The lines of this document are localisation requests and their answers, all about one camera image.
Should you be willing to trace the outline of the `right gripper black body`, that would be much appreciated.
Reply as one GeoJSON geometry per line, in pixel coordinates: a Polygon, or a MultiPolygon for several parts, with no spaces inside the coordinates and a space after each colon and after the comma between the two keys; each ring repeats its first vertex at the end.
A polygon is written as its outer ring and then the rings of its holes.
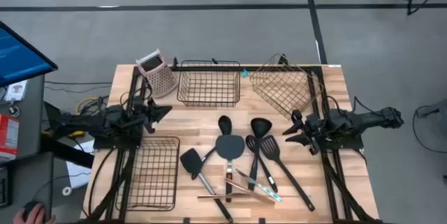
{"type": "Polygon", "coordinates": [[[317,114],[307,115],[305,120],[305,128],[303,130],[306,138],[303,145],[310,146],[311,148],[329,148],[329,124],[330,119],[320,119],[317,114]]]}

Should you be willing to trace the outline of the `black nylon ladle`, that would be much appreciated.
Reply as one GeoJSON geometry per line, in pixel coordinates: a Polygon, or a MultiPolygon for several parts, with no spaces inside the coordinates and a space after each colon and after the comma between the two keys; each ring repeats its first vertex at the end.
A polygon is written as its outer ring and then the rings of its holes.
{"type": "Polygon", "coordinates": [[[272,122],[265,118],[256,117],[251,120],[250,124],[259,145],[263,137],[270,131],[272,122]]]}

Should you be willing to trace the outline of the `black turner steel shaft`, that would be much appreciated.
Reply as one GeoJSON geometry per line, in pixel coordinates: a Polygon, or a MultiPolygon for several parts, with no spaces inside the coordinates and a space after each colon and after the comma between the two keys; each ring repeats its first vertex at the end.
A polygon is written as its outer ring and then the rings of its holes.
{"type": "MultiPolygon", "coordinates": [[[[194,148],[189,149],[188,151],[184,152],[180,156],[180,161],[184,167],[184,169],[190,173],[190,174],[197,174],[197,177],[202,181],[203,185],[207,189],[210,195],[215,196],[216,193],[210,186],[210,184],[207,182],[206,178],[201,173],[202,169],[202,160],[200,156],[198,155],[197,151],[194,148]]],[[[224,215],[225,219],[228,221],[229,224],[233,224],[233,218],[222,203],[222,201],[219,198],[214,198],[215,203],[217,204],[218,208],[224,215]]]]}

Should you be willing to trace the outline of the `knife with teal pattern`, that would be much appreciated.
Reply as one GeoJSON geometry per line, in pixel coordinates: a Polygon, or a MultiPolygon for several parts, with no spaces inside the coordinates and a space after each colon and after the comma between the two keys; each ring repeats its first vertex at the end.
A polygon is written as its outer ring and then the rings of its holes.
{"type": "Polygon", "coordinates": [[[278,202],[283,202],[283,199],[281,197],[279,197],[275,192],[269,190],[268,188],[266,188],[265,186],[263,186],[262,184],[258,183],[255,179],[252,179],[249,175],[243,173],[242,171],[240,171],[239,169],[236,169],[236,172],[245,179],[245,181],[249,184],[254,184],[256,186],[258,186],[259,188],[261,188],[265,193],[267,193],[270,197],[273,197],[276,201],[278,202]]]}

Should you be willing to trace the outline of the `black nylon serving spoon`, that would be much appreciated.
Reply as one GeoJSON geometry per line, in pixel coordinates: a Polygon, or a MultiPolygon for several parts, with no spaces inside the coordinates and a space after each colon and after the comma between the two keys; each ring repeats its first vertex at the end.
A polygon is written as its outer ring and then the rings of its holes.
{"type": "MultiPolygon", "coordinates": [[[[222,135],[230,135],[232,133],[233,125],[232,121],[226,115],[223,115],[218,120],[219,129],[222,135]]],[[[216,148],[210,149],[204,157],[201,158],[201,164],[204,165],[209,157],[215,152],[216,148]]]]}

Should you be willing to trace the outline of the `grey wide spatula red mark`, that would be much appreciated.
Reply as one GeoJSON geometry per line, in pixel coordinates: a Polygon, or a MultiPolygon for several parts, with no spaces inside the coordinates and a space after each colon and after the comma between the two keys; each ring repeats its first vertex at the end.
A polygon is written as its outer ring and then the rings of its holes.
{"type": "Polygon", "coordinates": [[[221,135],[215,142],[218,155],[226,159],[226,178],[233,179],[233,160],[244,152],[244,138],[240,135],[221,135]]]}

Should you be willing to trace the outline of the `copper kitchen tongs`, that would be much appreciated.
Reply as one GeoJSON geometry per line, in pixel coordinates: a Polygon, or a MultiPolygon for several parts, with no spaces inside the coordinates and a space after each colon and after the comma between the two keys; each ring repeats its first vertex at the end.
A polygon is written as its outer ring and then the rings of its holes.
{"type": "MultiPolygon", "coordinates": [[[[234,186],[238,189],[240,189],[244,195],[250,195],[251,197],[256,198],[257,200],[260,200],[261,202],[264,202],[266,204],[275,204],[275,201],[270,200],[269,198],[260,195],[258,193],[255,193],[247,188],[242,187],[241,185],[235,183],[233,180],[225,178],[225,183],[230,184],[231,186],[234,186]]],[[[227,198],[227,195],[199,195],[198,198],[209,198],[209,199],[217,199],[217,198],[227,198]]]]}

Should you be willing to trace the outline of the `pink steel box grater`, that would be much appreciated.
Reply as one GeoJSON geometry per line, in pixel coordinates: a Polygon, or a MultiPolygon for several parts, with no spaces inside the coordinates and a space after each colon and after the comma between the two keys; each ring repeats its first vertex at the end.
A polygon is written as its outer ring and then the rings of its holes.
{"type": "Polygon", "coordinates": [[[136,59],[135,63],[151,87],[154,98],[164,97],[177,87],[177,78],[159,49],[141,59],[136,59]]]}

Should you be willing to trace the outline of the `white paper sheet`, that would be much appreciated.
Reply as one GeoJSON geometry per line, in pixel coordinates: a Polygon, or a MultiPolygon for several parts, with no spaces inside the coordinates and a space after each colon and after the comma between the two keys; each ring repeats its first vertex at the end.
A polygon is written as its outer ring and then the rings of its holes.
{"type": "MultiPolygon", "coordinates": [[[[80,150],[80,151],[86,151],[88,154],[95,153],[93,140],[90,140],[88,142],[83,142],[80,144],[80,146],[82,148],[80,148],[77,145],[77,146],[75,146],[75,149],[80,150]]],[[[66,166],[67,166],[68,175],[69,175],[70,187],[72,189],[76,189],[76,188],[79,188],[81,186],[88,184],[89,176],[91,173],[90,168],[76,165],[69,161],[66,161],[66,166]]]]}

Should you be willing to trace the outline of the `white card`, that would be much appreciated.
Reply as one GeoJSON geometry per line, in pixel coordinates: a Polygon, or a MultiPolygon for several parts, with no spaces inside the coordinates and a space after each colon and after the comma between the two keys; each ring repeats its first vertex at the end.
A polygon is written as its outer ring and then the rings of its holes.
{"type": "Polygon", "coordinates": [[[4,100],[8,102],[21,101],[25,97],[25,94],[27,92],[27,85],[27,80],[10,84],[6,90],[4,100]]]}

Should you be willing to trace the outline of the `blue screen computer monitor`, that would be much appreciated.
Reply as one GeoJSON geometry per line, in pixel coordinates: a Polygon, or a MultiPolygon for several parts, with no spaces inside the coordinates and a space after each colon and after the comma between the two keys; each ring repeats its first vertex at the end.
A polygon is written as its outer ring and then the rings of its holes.
{"type": "Polygon", "coordinates": [[[0,87],[57,69],[55,62],[0,21],[0,87]]]}

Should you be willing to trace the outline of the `red and white box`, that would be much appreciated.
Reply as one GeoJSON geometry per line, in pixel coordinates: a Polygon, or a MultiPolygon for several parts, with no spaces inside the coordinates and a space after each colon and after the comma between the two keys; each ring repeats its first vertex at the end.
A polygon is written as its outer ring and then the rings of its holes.
{"type": "Polygon", "coordinates": [[[0,114],[0,164],[16,158],[19,128],[17,119],[0,114]]]}

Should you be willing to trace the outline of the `black computer mouse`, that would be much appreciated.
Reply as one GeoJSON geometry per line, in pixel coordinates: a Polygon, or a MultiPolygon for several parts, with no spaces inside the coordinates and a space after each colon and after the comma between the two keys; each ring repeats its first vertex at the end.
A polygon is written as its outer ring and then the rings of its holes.
{"type": "Polygon", "coordinates": [[[42,208],[42,206],[43,206],[43,204],[41,202],[39,202],[39,201],[36,201],[36,200],[32,200],[32,201],[26,203],[23,206],[23,209],[24,209],[24,213],[22,215],[23,220],[26,221],[28,219],[28,217],[30,216],[31,212],[33,211],[33,209],[36,208],[36,207],[37,207],[36,215],[38,215],[39,211],[42,208]]]}

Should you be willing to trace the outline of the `person's hand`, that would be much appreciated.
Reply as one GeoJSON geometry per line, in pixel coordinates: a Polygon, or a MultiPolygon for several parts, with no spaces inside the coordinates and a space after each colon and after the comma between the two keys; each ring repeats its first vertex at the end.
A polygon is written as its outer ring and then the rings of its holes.
{"type": "Polygon", "coordinates": [[[45,219],[45,207],[41,203],[37,203],[28,213],[27,219],[24,219],[26,208],[20,209],[14,219],[13,224],[54,224],[57,217],[52,215],[48,220],[45,219]]]}

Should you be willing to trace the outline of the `black computer keyboard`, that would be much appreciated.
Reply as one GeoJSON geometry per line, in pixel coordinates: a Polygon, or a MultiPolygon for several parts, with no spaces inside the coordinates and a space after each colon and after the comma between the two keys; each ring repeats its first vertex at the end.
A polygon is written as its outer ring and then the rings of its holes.
{"type": "Polygon", "coordinates": [[[7,167],[0,167],[0,208],[10,204],[9,172],[7,167]]]}

